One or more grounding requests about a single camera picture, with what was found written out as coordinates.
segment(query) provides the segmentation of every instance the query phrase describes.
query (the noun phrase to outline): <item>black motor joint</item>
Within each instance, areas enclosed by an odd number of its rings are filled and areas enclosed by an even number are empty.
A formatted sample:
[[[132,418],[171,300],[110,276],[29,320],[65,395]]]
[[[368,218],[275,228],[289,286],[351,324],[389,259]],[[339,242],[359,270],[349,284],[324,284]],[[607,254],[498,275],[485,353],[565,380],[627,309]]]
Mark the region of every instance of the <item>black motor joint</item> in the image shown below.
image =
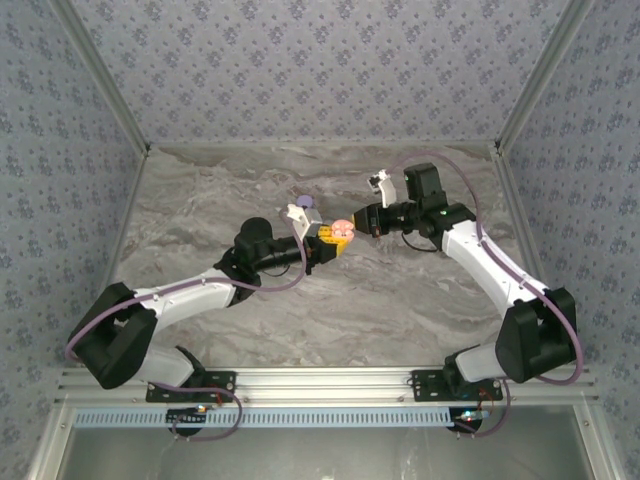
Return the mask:
[[[464,205],[449,205],[442,190],[438,169],[432,163],[423,163],[404,170],[409,201],[394,203],[383,208],[374,203],[354,214],[355,228],[374,238],[390,232],[405,234],[417,230],[420,236],[430,239],[442,248],[442,234],[464,220],[475,220]]]
[[[318,264],[336,258],[336,245],[323,242],[317,236],[302,240],[306,256],[307,275]],[[273,229],[268,220],[253,217],[246,220],[234,239],[234,246],[227,250],[214,265],[233,280],[260,286],[260,272],[274,268],[286,268],[300,263],[302,254],[298,241],[293,236],[273,238]],[[254,290],[237,287],[229,306],[236,305],[254,293]]]

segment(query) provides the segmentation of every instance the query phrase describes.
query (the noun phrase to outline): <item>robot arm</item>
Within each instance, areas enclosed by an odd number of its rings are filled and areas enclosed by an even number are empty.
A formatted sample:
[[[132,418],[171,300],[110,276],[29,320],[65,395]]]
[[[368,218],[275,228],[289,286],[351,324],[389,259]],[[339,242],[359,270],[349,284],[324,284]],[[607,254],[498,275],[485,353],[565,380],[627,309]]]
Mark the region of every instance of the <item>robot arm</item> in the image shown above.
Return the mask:
[[[495,343],[463,350],[445,360],[445,376],[452,391],[486,378],[508,376],[525,382],[575,360],[568,332],[531,289],[544,292],[575,331],[573,297],[563,288],[550,290],[531,278],[478,229],[475,215],[467,207],[449,204],[435,166],[416,165],[404,174],[410,201],[363,208],[353,218],[356,230],[374,238],[391,231],[417,230],[471,274],[503,318]],[[395,198],[395,192],[387,192],[387,196]],[[498,265],[489,252],[504,265]],[[505,266],[515,275],[508,274]],[[524,288],[525,282],[531,288]]]
[[[344,225],[339,222],[338,228],[334,228],[335,224],[322,225],[313,208],[289,205],[286,216],[295,237],[274,239],[267,220],[251,218],[242,225],[234,246],[222,259],[195,277],[135,290],[123,283],[110,285],[71,333],[68,351],[87,366],[105,389],[132,379],[170,386],[201,386],[194,375],[202,369],[199,362],[181,347],[152,345],[155,335],[193,315],[236,305],[256,290],[284,290],[287,286],[261,287],[259,273],[303,262],[305,271],[294,281],[297,283],[305,273],[311,274],[315,265],[339,256],[353,238],[353,232],[345,234]],[[99,316],[103,320],[82,333]]]

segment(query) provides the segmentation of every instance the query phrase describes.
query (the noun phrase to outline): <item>wall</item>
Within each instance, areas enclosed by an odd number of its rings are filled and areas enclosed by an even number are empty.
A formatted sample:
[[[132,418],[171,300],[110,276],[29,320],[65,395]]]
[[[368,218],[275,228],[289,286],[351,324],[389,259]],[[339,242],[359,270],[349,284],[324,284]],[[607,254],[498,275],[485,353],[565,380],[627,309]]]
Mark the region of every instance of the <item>wall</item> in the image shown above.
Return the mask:
[[[546,273],[578,300],[604,406],[640,478],[640,6],[598,1],[510,152]]]
[[[45,0],[0,2],[0,478],[22,478],[132,187],[129,146]]]
[[[74,0],[148,141],[500,130],[565,0]]]

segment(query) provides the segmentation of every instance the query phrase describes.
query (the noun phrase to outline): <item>black mounting bracket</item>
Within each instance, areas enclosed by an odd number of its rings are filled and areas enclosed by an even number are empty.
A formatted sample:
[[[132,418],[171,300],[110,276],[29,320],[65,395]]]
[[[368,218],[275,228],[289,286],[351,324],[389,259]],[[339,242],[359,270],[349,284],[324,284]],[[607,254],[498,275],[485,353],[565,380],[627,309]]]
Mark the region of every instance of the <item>black mounting bracket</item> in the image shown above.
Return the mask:
[[[416,402],[479,402],[488,400],[482,391],[487,392],[494,401],[502,400],[502,385],[498,380],[486,379],[468,384],[463,395],[454,395],[447,383],[442,369],[414,370],[411,372],[410,385]]]
[[[181,409],[169,409],[167,410],[167,414],[164,417],[165,423],[172,424],[175,423],[187,423],[190,425],[194,425],[193,428],[190,427],[182,427],[176,428],[176,433],[183,437],[191,437],[202,430],[203,427],[199,427],[197,425],[204,425],[207,420],[207,414],[198,413],[198,409],[196,408],[181,408]]]
[[[202,380],[202,388],[217,387],[229,390],[235,393],[236,390],[236,372],[223,371],[207,371],[204,373]],[[147,403],[231,403],[233,400],[226,395],[217,395],[215,393],[184,393],[165,390],[152,383],[147,388]]]

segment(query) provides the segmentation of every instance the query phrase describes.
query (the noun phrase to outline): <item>marble surface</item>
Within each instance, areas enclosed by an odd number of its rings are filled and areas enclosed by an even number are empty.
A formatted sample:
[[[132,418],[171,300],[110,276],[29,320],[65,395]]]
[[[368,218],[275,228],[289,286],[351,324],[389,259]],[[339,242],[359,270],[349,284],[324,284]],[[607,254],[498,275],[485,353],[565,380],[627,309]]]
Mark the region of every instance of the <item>marble surface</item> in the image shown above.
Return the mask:
[[[413,147],[179,147],[153,150],[142,177],[116,274],[131,288],[161,285],[209,268],[242,222],[263,216],[286,236],[278,210],[310,194],[325,221],[349,218],[377,201],[366,179]],[[488,151],[438,148],[469,175],[488,231],[520,256]],[[439,168],[450,201],[471,196]],[[394,184],[406,198],[401,174]],[[413,234],[416,245],[430,243]],[[263,275],[264,285],[286,283]],[[358,366],[440,364],[444,356],[495,338],[496,309],[456,262],[406,247],[397,233],[361,234],[336,261],[283,293],[192,317],[156,341],[180,344],[208,366]]]

